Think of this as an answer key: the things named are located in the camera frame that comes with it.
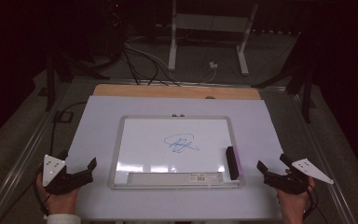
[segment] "hand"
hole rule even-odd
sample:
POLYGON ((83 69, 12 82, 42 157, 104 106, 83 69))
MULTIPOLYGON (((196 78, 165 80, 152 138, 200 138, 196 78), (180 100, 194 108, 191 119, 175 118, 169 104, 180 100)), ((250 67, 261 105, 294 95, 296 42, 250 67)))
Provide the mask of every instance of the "hand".
POLYGON ((42 185, 42 174, 37 176, 36 185, 40 193, 47 199, 46 207, 50 215, 53 214, 75 214, 76 199, 79 189, 74 189, 67 194, 54 195, 47 193, 42 185))
MULTIPOLYGON (((311 187, 308 190, 311 192, 315 188, 315 181, 309 176, 309 183, 311 187)), ((277 197, 280 200, 282 221, 285 224, 301 224, 303 223, 303 214, 307 206, 308 193, 289 194, 280 189, 277 190, 277 197)))

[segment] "sticker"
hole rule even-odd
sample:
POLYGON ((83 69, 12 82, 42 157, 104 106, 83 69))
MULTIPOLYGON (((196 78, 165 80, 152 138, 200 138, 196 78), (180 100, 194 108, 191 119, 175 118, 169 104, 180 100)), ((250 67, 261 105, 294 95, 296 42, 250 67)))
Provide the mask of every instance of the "sticker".
POLYGON ((206 182, 206 174, 190 174, 190 182, 206 182))

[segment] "white metal frame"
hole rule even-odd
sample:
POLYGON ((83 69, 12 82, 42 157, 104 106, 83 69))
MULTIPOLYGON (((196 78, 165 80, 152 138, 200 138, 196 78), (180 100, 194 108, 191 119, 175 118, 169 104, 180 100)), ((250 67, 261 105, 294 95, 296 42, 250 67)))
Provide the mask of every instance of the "white metal frame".
POLYGON ((243 33, 242 42, 237 45, 238 61, 243 75, 249 75, 248 66, 246 64, 244 50, 248 41, 249 34, 252 30, 255 13, 257 12, 258 4, 254 4, 249 17, 222 17, 222 16, 207 16, 207 15, 192 15, 181 14, 176 11, 176 0, 172 0, 172 37, 170 58, 168 60, 168 69, 175 70, 176 64, 176 29, 192 29, 192 30, 213 30, 243 33))

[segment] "whiteboard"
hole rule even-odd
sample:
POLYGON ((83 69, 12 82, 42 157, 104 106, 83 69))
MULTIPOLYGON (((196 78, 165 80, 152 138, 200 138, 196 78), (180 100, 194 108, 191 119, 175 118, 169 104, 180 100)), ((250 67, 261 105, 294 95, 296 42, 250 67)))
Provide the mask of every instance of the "whiteboard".
POLYGON ((226 157, 227 147, 233 145, 227 117, 125 116, 120 121, 109 187, 238 188, 241 183, 231 180, 226 157), (133 178, 149 183, 135 186, 133 178))

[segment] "whiteboard frame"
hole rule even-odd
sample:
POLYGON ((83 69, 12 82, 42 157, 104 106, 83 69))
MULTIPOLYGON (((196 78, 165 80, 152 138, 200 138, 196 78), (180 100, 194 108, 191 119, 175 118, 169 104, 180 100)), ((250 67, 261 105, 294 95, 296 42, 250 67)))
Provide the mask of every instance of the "whiteboard frame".
MULTIPOLYGON (((226 121, 227 123, 227 129, 228 129, 228 135, 229 135, 229 139, 231 141, 231 146, 236 146, 235 143, 235 139, 234 139, 234 134, 232 132, 232 127, 231 127, 231 122, 229 117, 225 117, 225 116, 191 116, 191 117, 185 117, 185 116, 123 116, 120 119, 120 124, 119 124, 119 128, 118 128, 118 132, 117 132, 117 141, 116 141, 116 145, 115 145, 115 150, 113 153, 113 159, 112 159, 112 164, 111 164, 111 170, 110 170, 110 175, 109 175, 109 179, 108 179, 108 187, 110 189, 237 189, 237 188, 241 188, 243 186, 243 178, 242 178, 242 174, 240 174, 240 176, 236 179, 236 180, 229 180, 229 181, 222 181, 223 177, 222 177, 222 172, 213 172, 213 173, 202 173, 202 175, 207 176, 207 180, 205 181, 205 183, 200 183, 200 182, 194 182, 194 183, 182 183, 182 184, 178 184, 178 183, 174 183, 174 184, 161 184, 159 181, 159 184, 153 185, 153 184, 136 184, 136 185, 132 185, 129 184, 130 182, 130 176, 133 175, 138 175, 138 174, 145 174, 145 175, 150 175, 150 174, 158 174, 160 175, 159 178, 165 178, 165 179, 172 179, 172 175, 177 175, 178 178, 184 178, 184 175, 198 175, 200 172, 191 172, 191 173, 138 173, 138 172, 134 172, 131 173, 129 172, 128 177, 129 179, 127 180, 127 184, 116 184, 115 180, 116 180, 116 174, 117 174, 117 163, 118 163, 118 159, 119 159, 119 154, 120 154, 120 148, 121 148, 121 142, 123 139, 123 133, 124 133, 124 128, 125 128, 125 121, 126 119, 223 119, 226 121)), ((241 167, 241 162, 239 161, 239 158, 237 158, 237 162, 239 164, 237 164, 237 166, 239 166, 239 168, 241 167)), ((229 169, 227 166, 225 166, 225 173, 227 173, 229 175, 229 169)))

